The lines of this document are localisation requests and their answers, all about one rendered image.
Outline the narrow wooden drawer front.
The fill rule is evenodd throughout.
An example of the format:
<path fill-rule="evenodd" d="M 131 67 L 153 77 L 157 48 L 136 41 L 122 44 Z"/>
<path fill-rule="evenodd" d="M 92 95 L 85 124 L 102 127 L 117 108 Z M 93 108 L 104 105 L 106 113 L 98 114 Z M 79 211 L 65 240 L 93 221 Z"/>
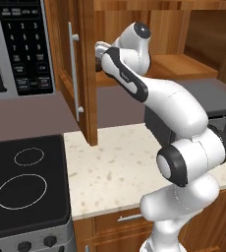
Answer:
<path fill-rule="evenodd" d="M 82 242 L 94 237 L 93 232 L 93 218 L 75 220 L 74 228 L 76 233 L 76 240 Z"/>

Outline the silver microwave oven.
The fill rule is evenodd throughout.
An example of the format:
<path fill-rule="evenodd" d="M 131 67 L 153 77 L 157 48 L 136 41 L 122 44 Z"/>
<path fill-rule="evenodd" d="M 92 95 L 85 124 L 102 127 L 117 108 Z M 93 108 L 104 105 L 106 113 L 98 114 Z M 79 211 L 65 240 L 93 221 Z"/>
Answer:
<path fill-rule="evenodd" d="M 0 0 L 0 99 L 55 93 L 44 0 Z"/>

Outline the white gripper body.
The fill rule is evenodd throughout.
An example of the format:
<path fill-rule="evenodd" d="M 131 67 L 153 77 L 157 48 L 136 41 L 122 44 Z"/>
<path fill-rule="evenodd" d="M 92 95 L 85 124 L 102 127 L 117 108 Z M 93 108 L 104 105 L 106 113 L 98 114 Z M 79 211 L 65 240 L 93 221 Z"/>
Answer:
<path fill-rule="evenodd" d="M 95 58 L 97 60 L 100 60 L 102 58 L 102 55 L 106 50 L 108 50 L 111 47 L 111 45 L 105 41 L 98 41 L 95 44 Z"/>

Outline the black glass hob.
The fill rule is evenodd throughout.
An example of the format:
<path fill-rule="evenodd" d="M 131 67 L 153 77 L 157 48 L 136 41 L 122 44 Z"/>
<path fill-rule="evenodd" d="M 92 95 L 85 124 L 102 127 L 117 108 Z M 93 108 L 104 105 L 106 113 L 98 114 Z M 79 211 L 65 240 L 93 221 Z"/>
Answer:
<path fill-rule="evenodd" d="M 0 142 L 0 238 L 65 224 L 70 214 L 63 137 Z"/>

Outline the silver stove front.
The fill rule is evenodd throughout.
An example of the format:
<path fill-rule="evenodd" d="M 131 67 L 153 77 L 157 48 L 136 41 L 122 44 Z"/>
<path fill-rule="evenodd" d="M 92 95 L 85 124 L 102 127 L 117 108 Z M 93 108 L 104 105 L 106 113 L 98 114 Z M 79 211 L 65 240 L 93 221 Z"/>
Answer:
<path fill-rule="evenodd" d="M 43 240 L 50 235 L 56 236 L 57 242 L 54 246 L 47 247 Z M 0 238 L 0 249 L 2 252 L 19 252 L 18 244 L 23 241 L 31 243 L 29 252 L 58 252 L 61 246 L 65 246 L 65 252 L 77 252 L 72 219 L 63 225 Z"/>

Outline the dark grey toaster oven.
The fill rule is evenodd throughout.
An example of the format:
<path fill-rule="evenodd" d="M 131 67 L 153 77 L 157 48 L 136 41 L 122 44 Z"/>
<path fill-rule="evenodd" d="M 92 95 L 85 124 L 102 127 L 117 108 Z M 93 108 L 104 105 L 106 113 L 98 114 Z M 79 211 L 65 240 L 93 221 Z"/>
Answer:
<path fill-rule="evenodd" d="M 208 124 L 226 135 L 226 85 L 217 79 L 178 81 L 201 104 L 208 116 Z M 144 123 L 158 143 L 164 147 L 179 137 L 148 107 L 144 110 Z"/>

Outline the wooden wall cupboard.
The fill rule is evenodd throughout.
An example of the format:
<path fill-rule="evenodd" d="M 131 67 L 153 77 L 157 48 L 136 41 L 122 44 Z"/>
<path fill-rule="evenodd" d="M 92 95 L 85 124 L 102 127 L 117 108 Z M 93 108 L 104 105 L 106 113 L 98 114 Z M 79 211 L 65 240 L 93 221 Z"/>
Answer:
<path fill-rule="evenodd" d="M 113 42 L 133 22 L 151 30 L 147 74 L 215 78 L 226 50 L 226 0 L 93 0 L 97 40 Z"/>

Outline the wide wooden base cupboard door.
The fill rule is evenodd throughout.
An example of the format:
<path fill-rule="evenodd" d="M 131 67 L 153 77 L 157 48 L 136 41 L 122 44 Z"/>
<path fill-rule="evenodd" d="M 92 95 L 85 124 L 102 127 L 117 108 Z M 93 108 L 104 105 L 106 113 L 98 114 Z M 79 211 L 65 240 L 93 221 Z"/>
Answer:
<path fill-rule="evenodd" d="M 226 252 L 226 189 L 184 226 L 180 242 L 188 252 Z"/>

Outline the open wooden cupboard door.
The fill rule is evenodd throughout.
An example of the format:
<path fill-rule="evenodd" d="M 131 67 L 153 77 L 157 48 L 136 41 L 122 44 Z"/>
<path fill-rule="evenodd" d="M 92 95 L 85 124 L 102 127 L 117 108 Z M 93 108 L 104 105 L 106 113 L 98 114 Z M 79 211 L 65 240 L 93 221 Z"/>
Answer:
<path fill-rule="evenodd" d="M 86 141 L 97 145 L 97 92 L 95 80 L 93 0 L 44 0 L 55 86 L 62 93 Z M 79 106 L 76 119 L 68 23 L 79 35 L 74 42 Z"/>

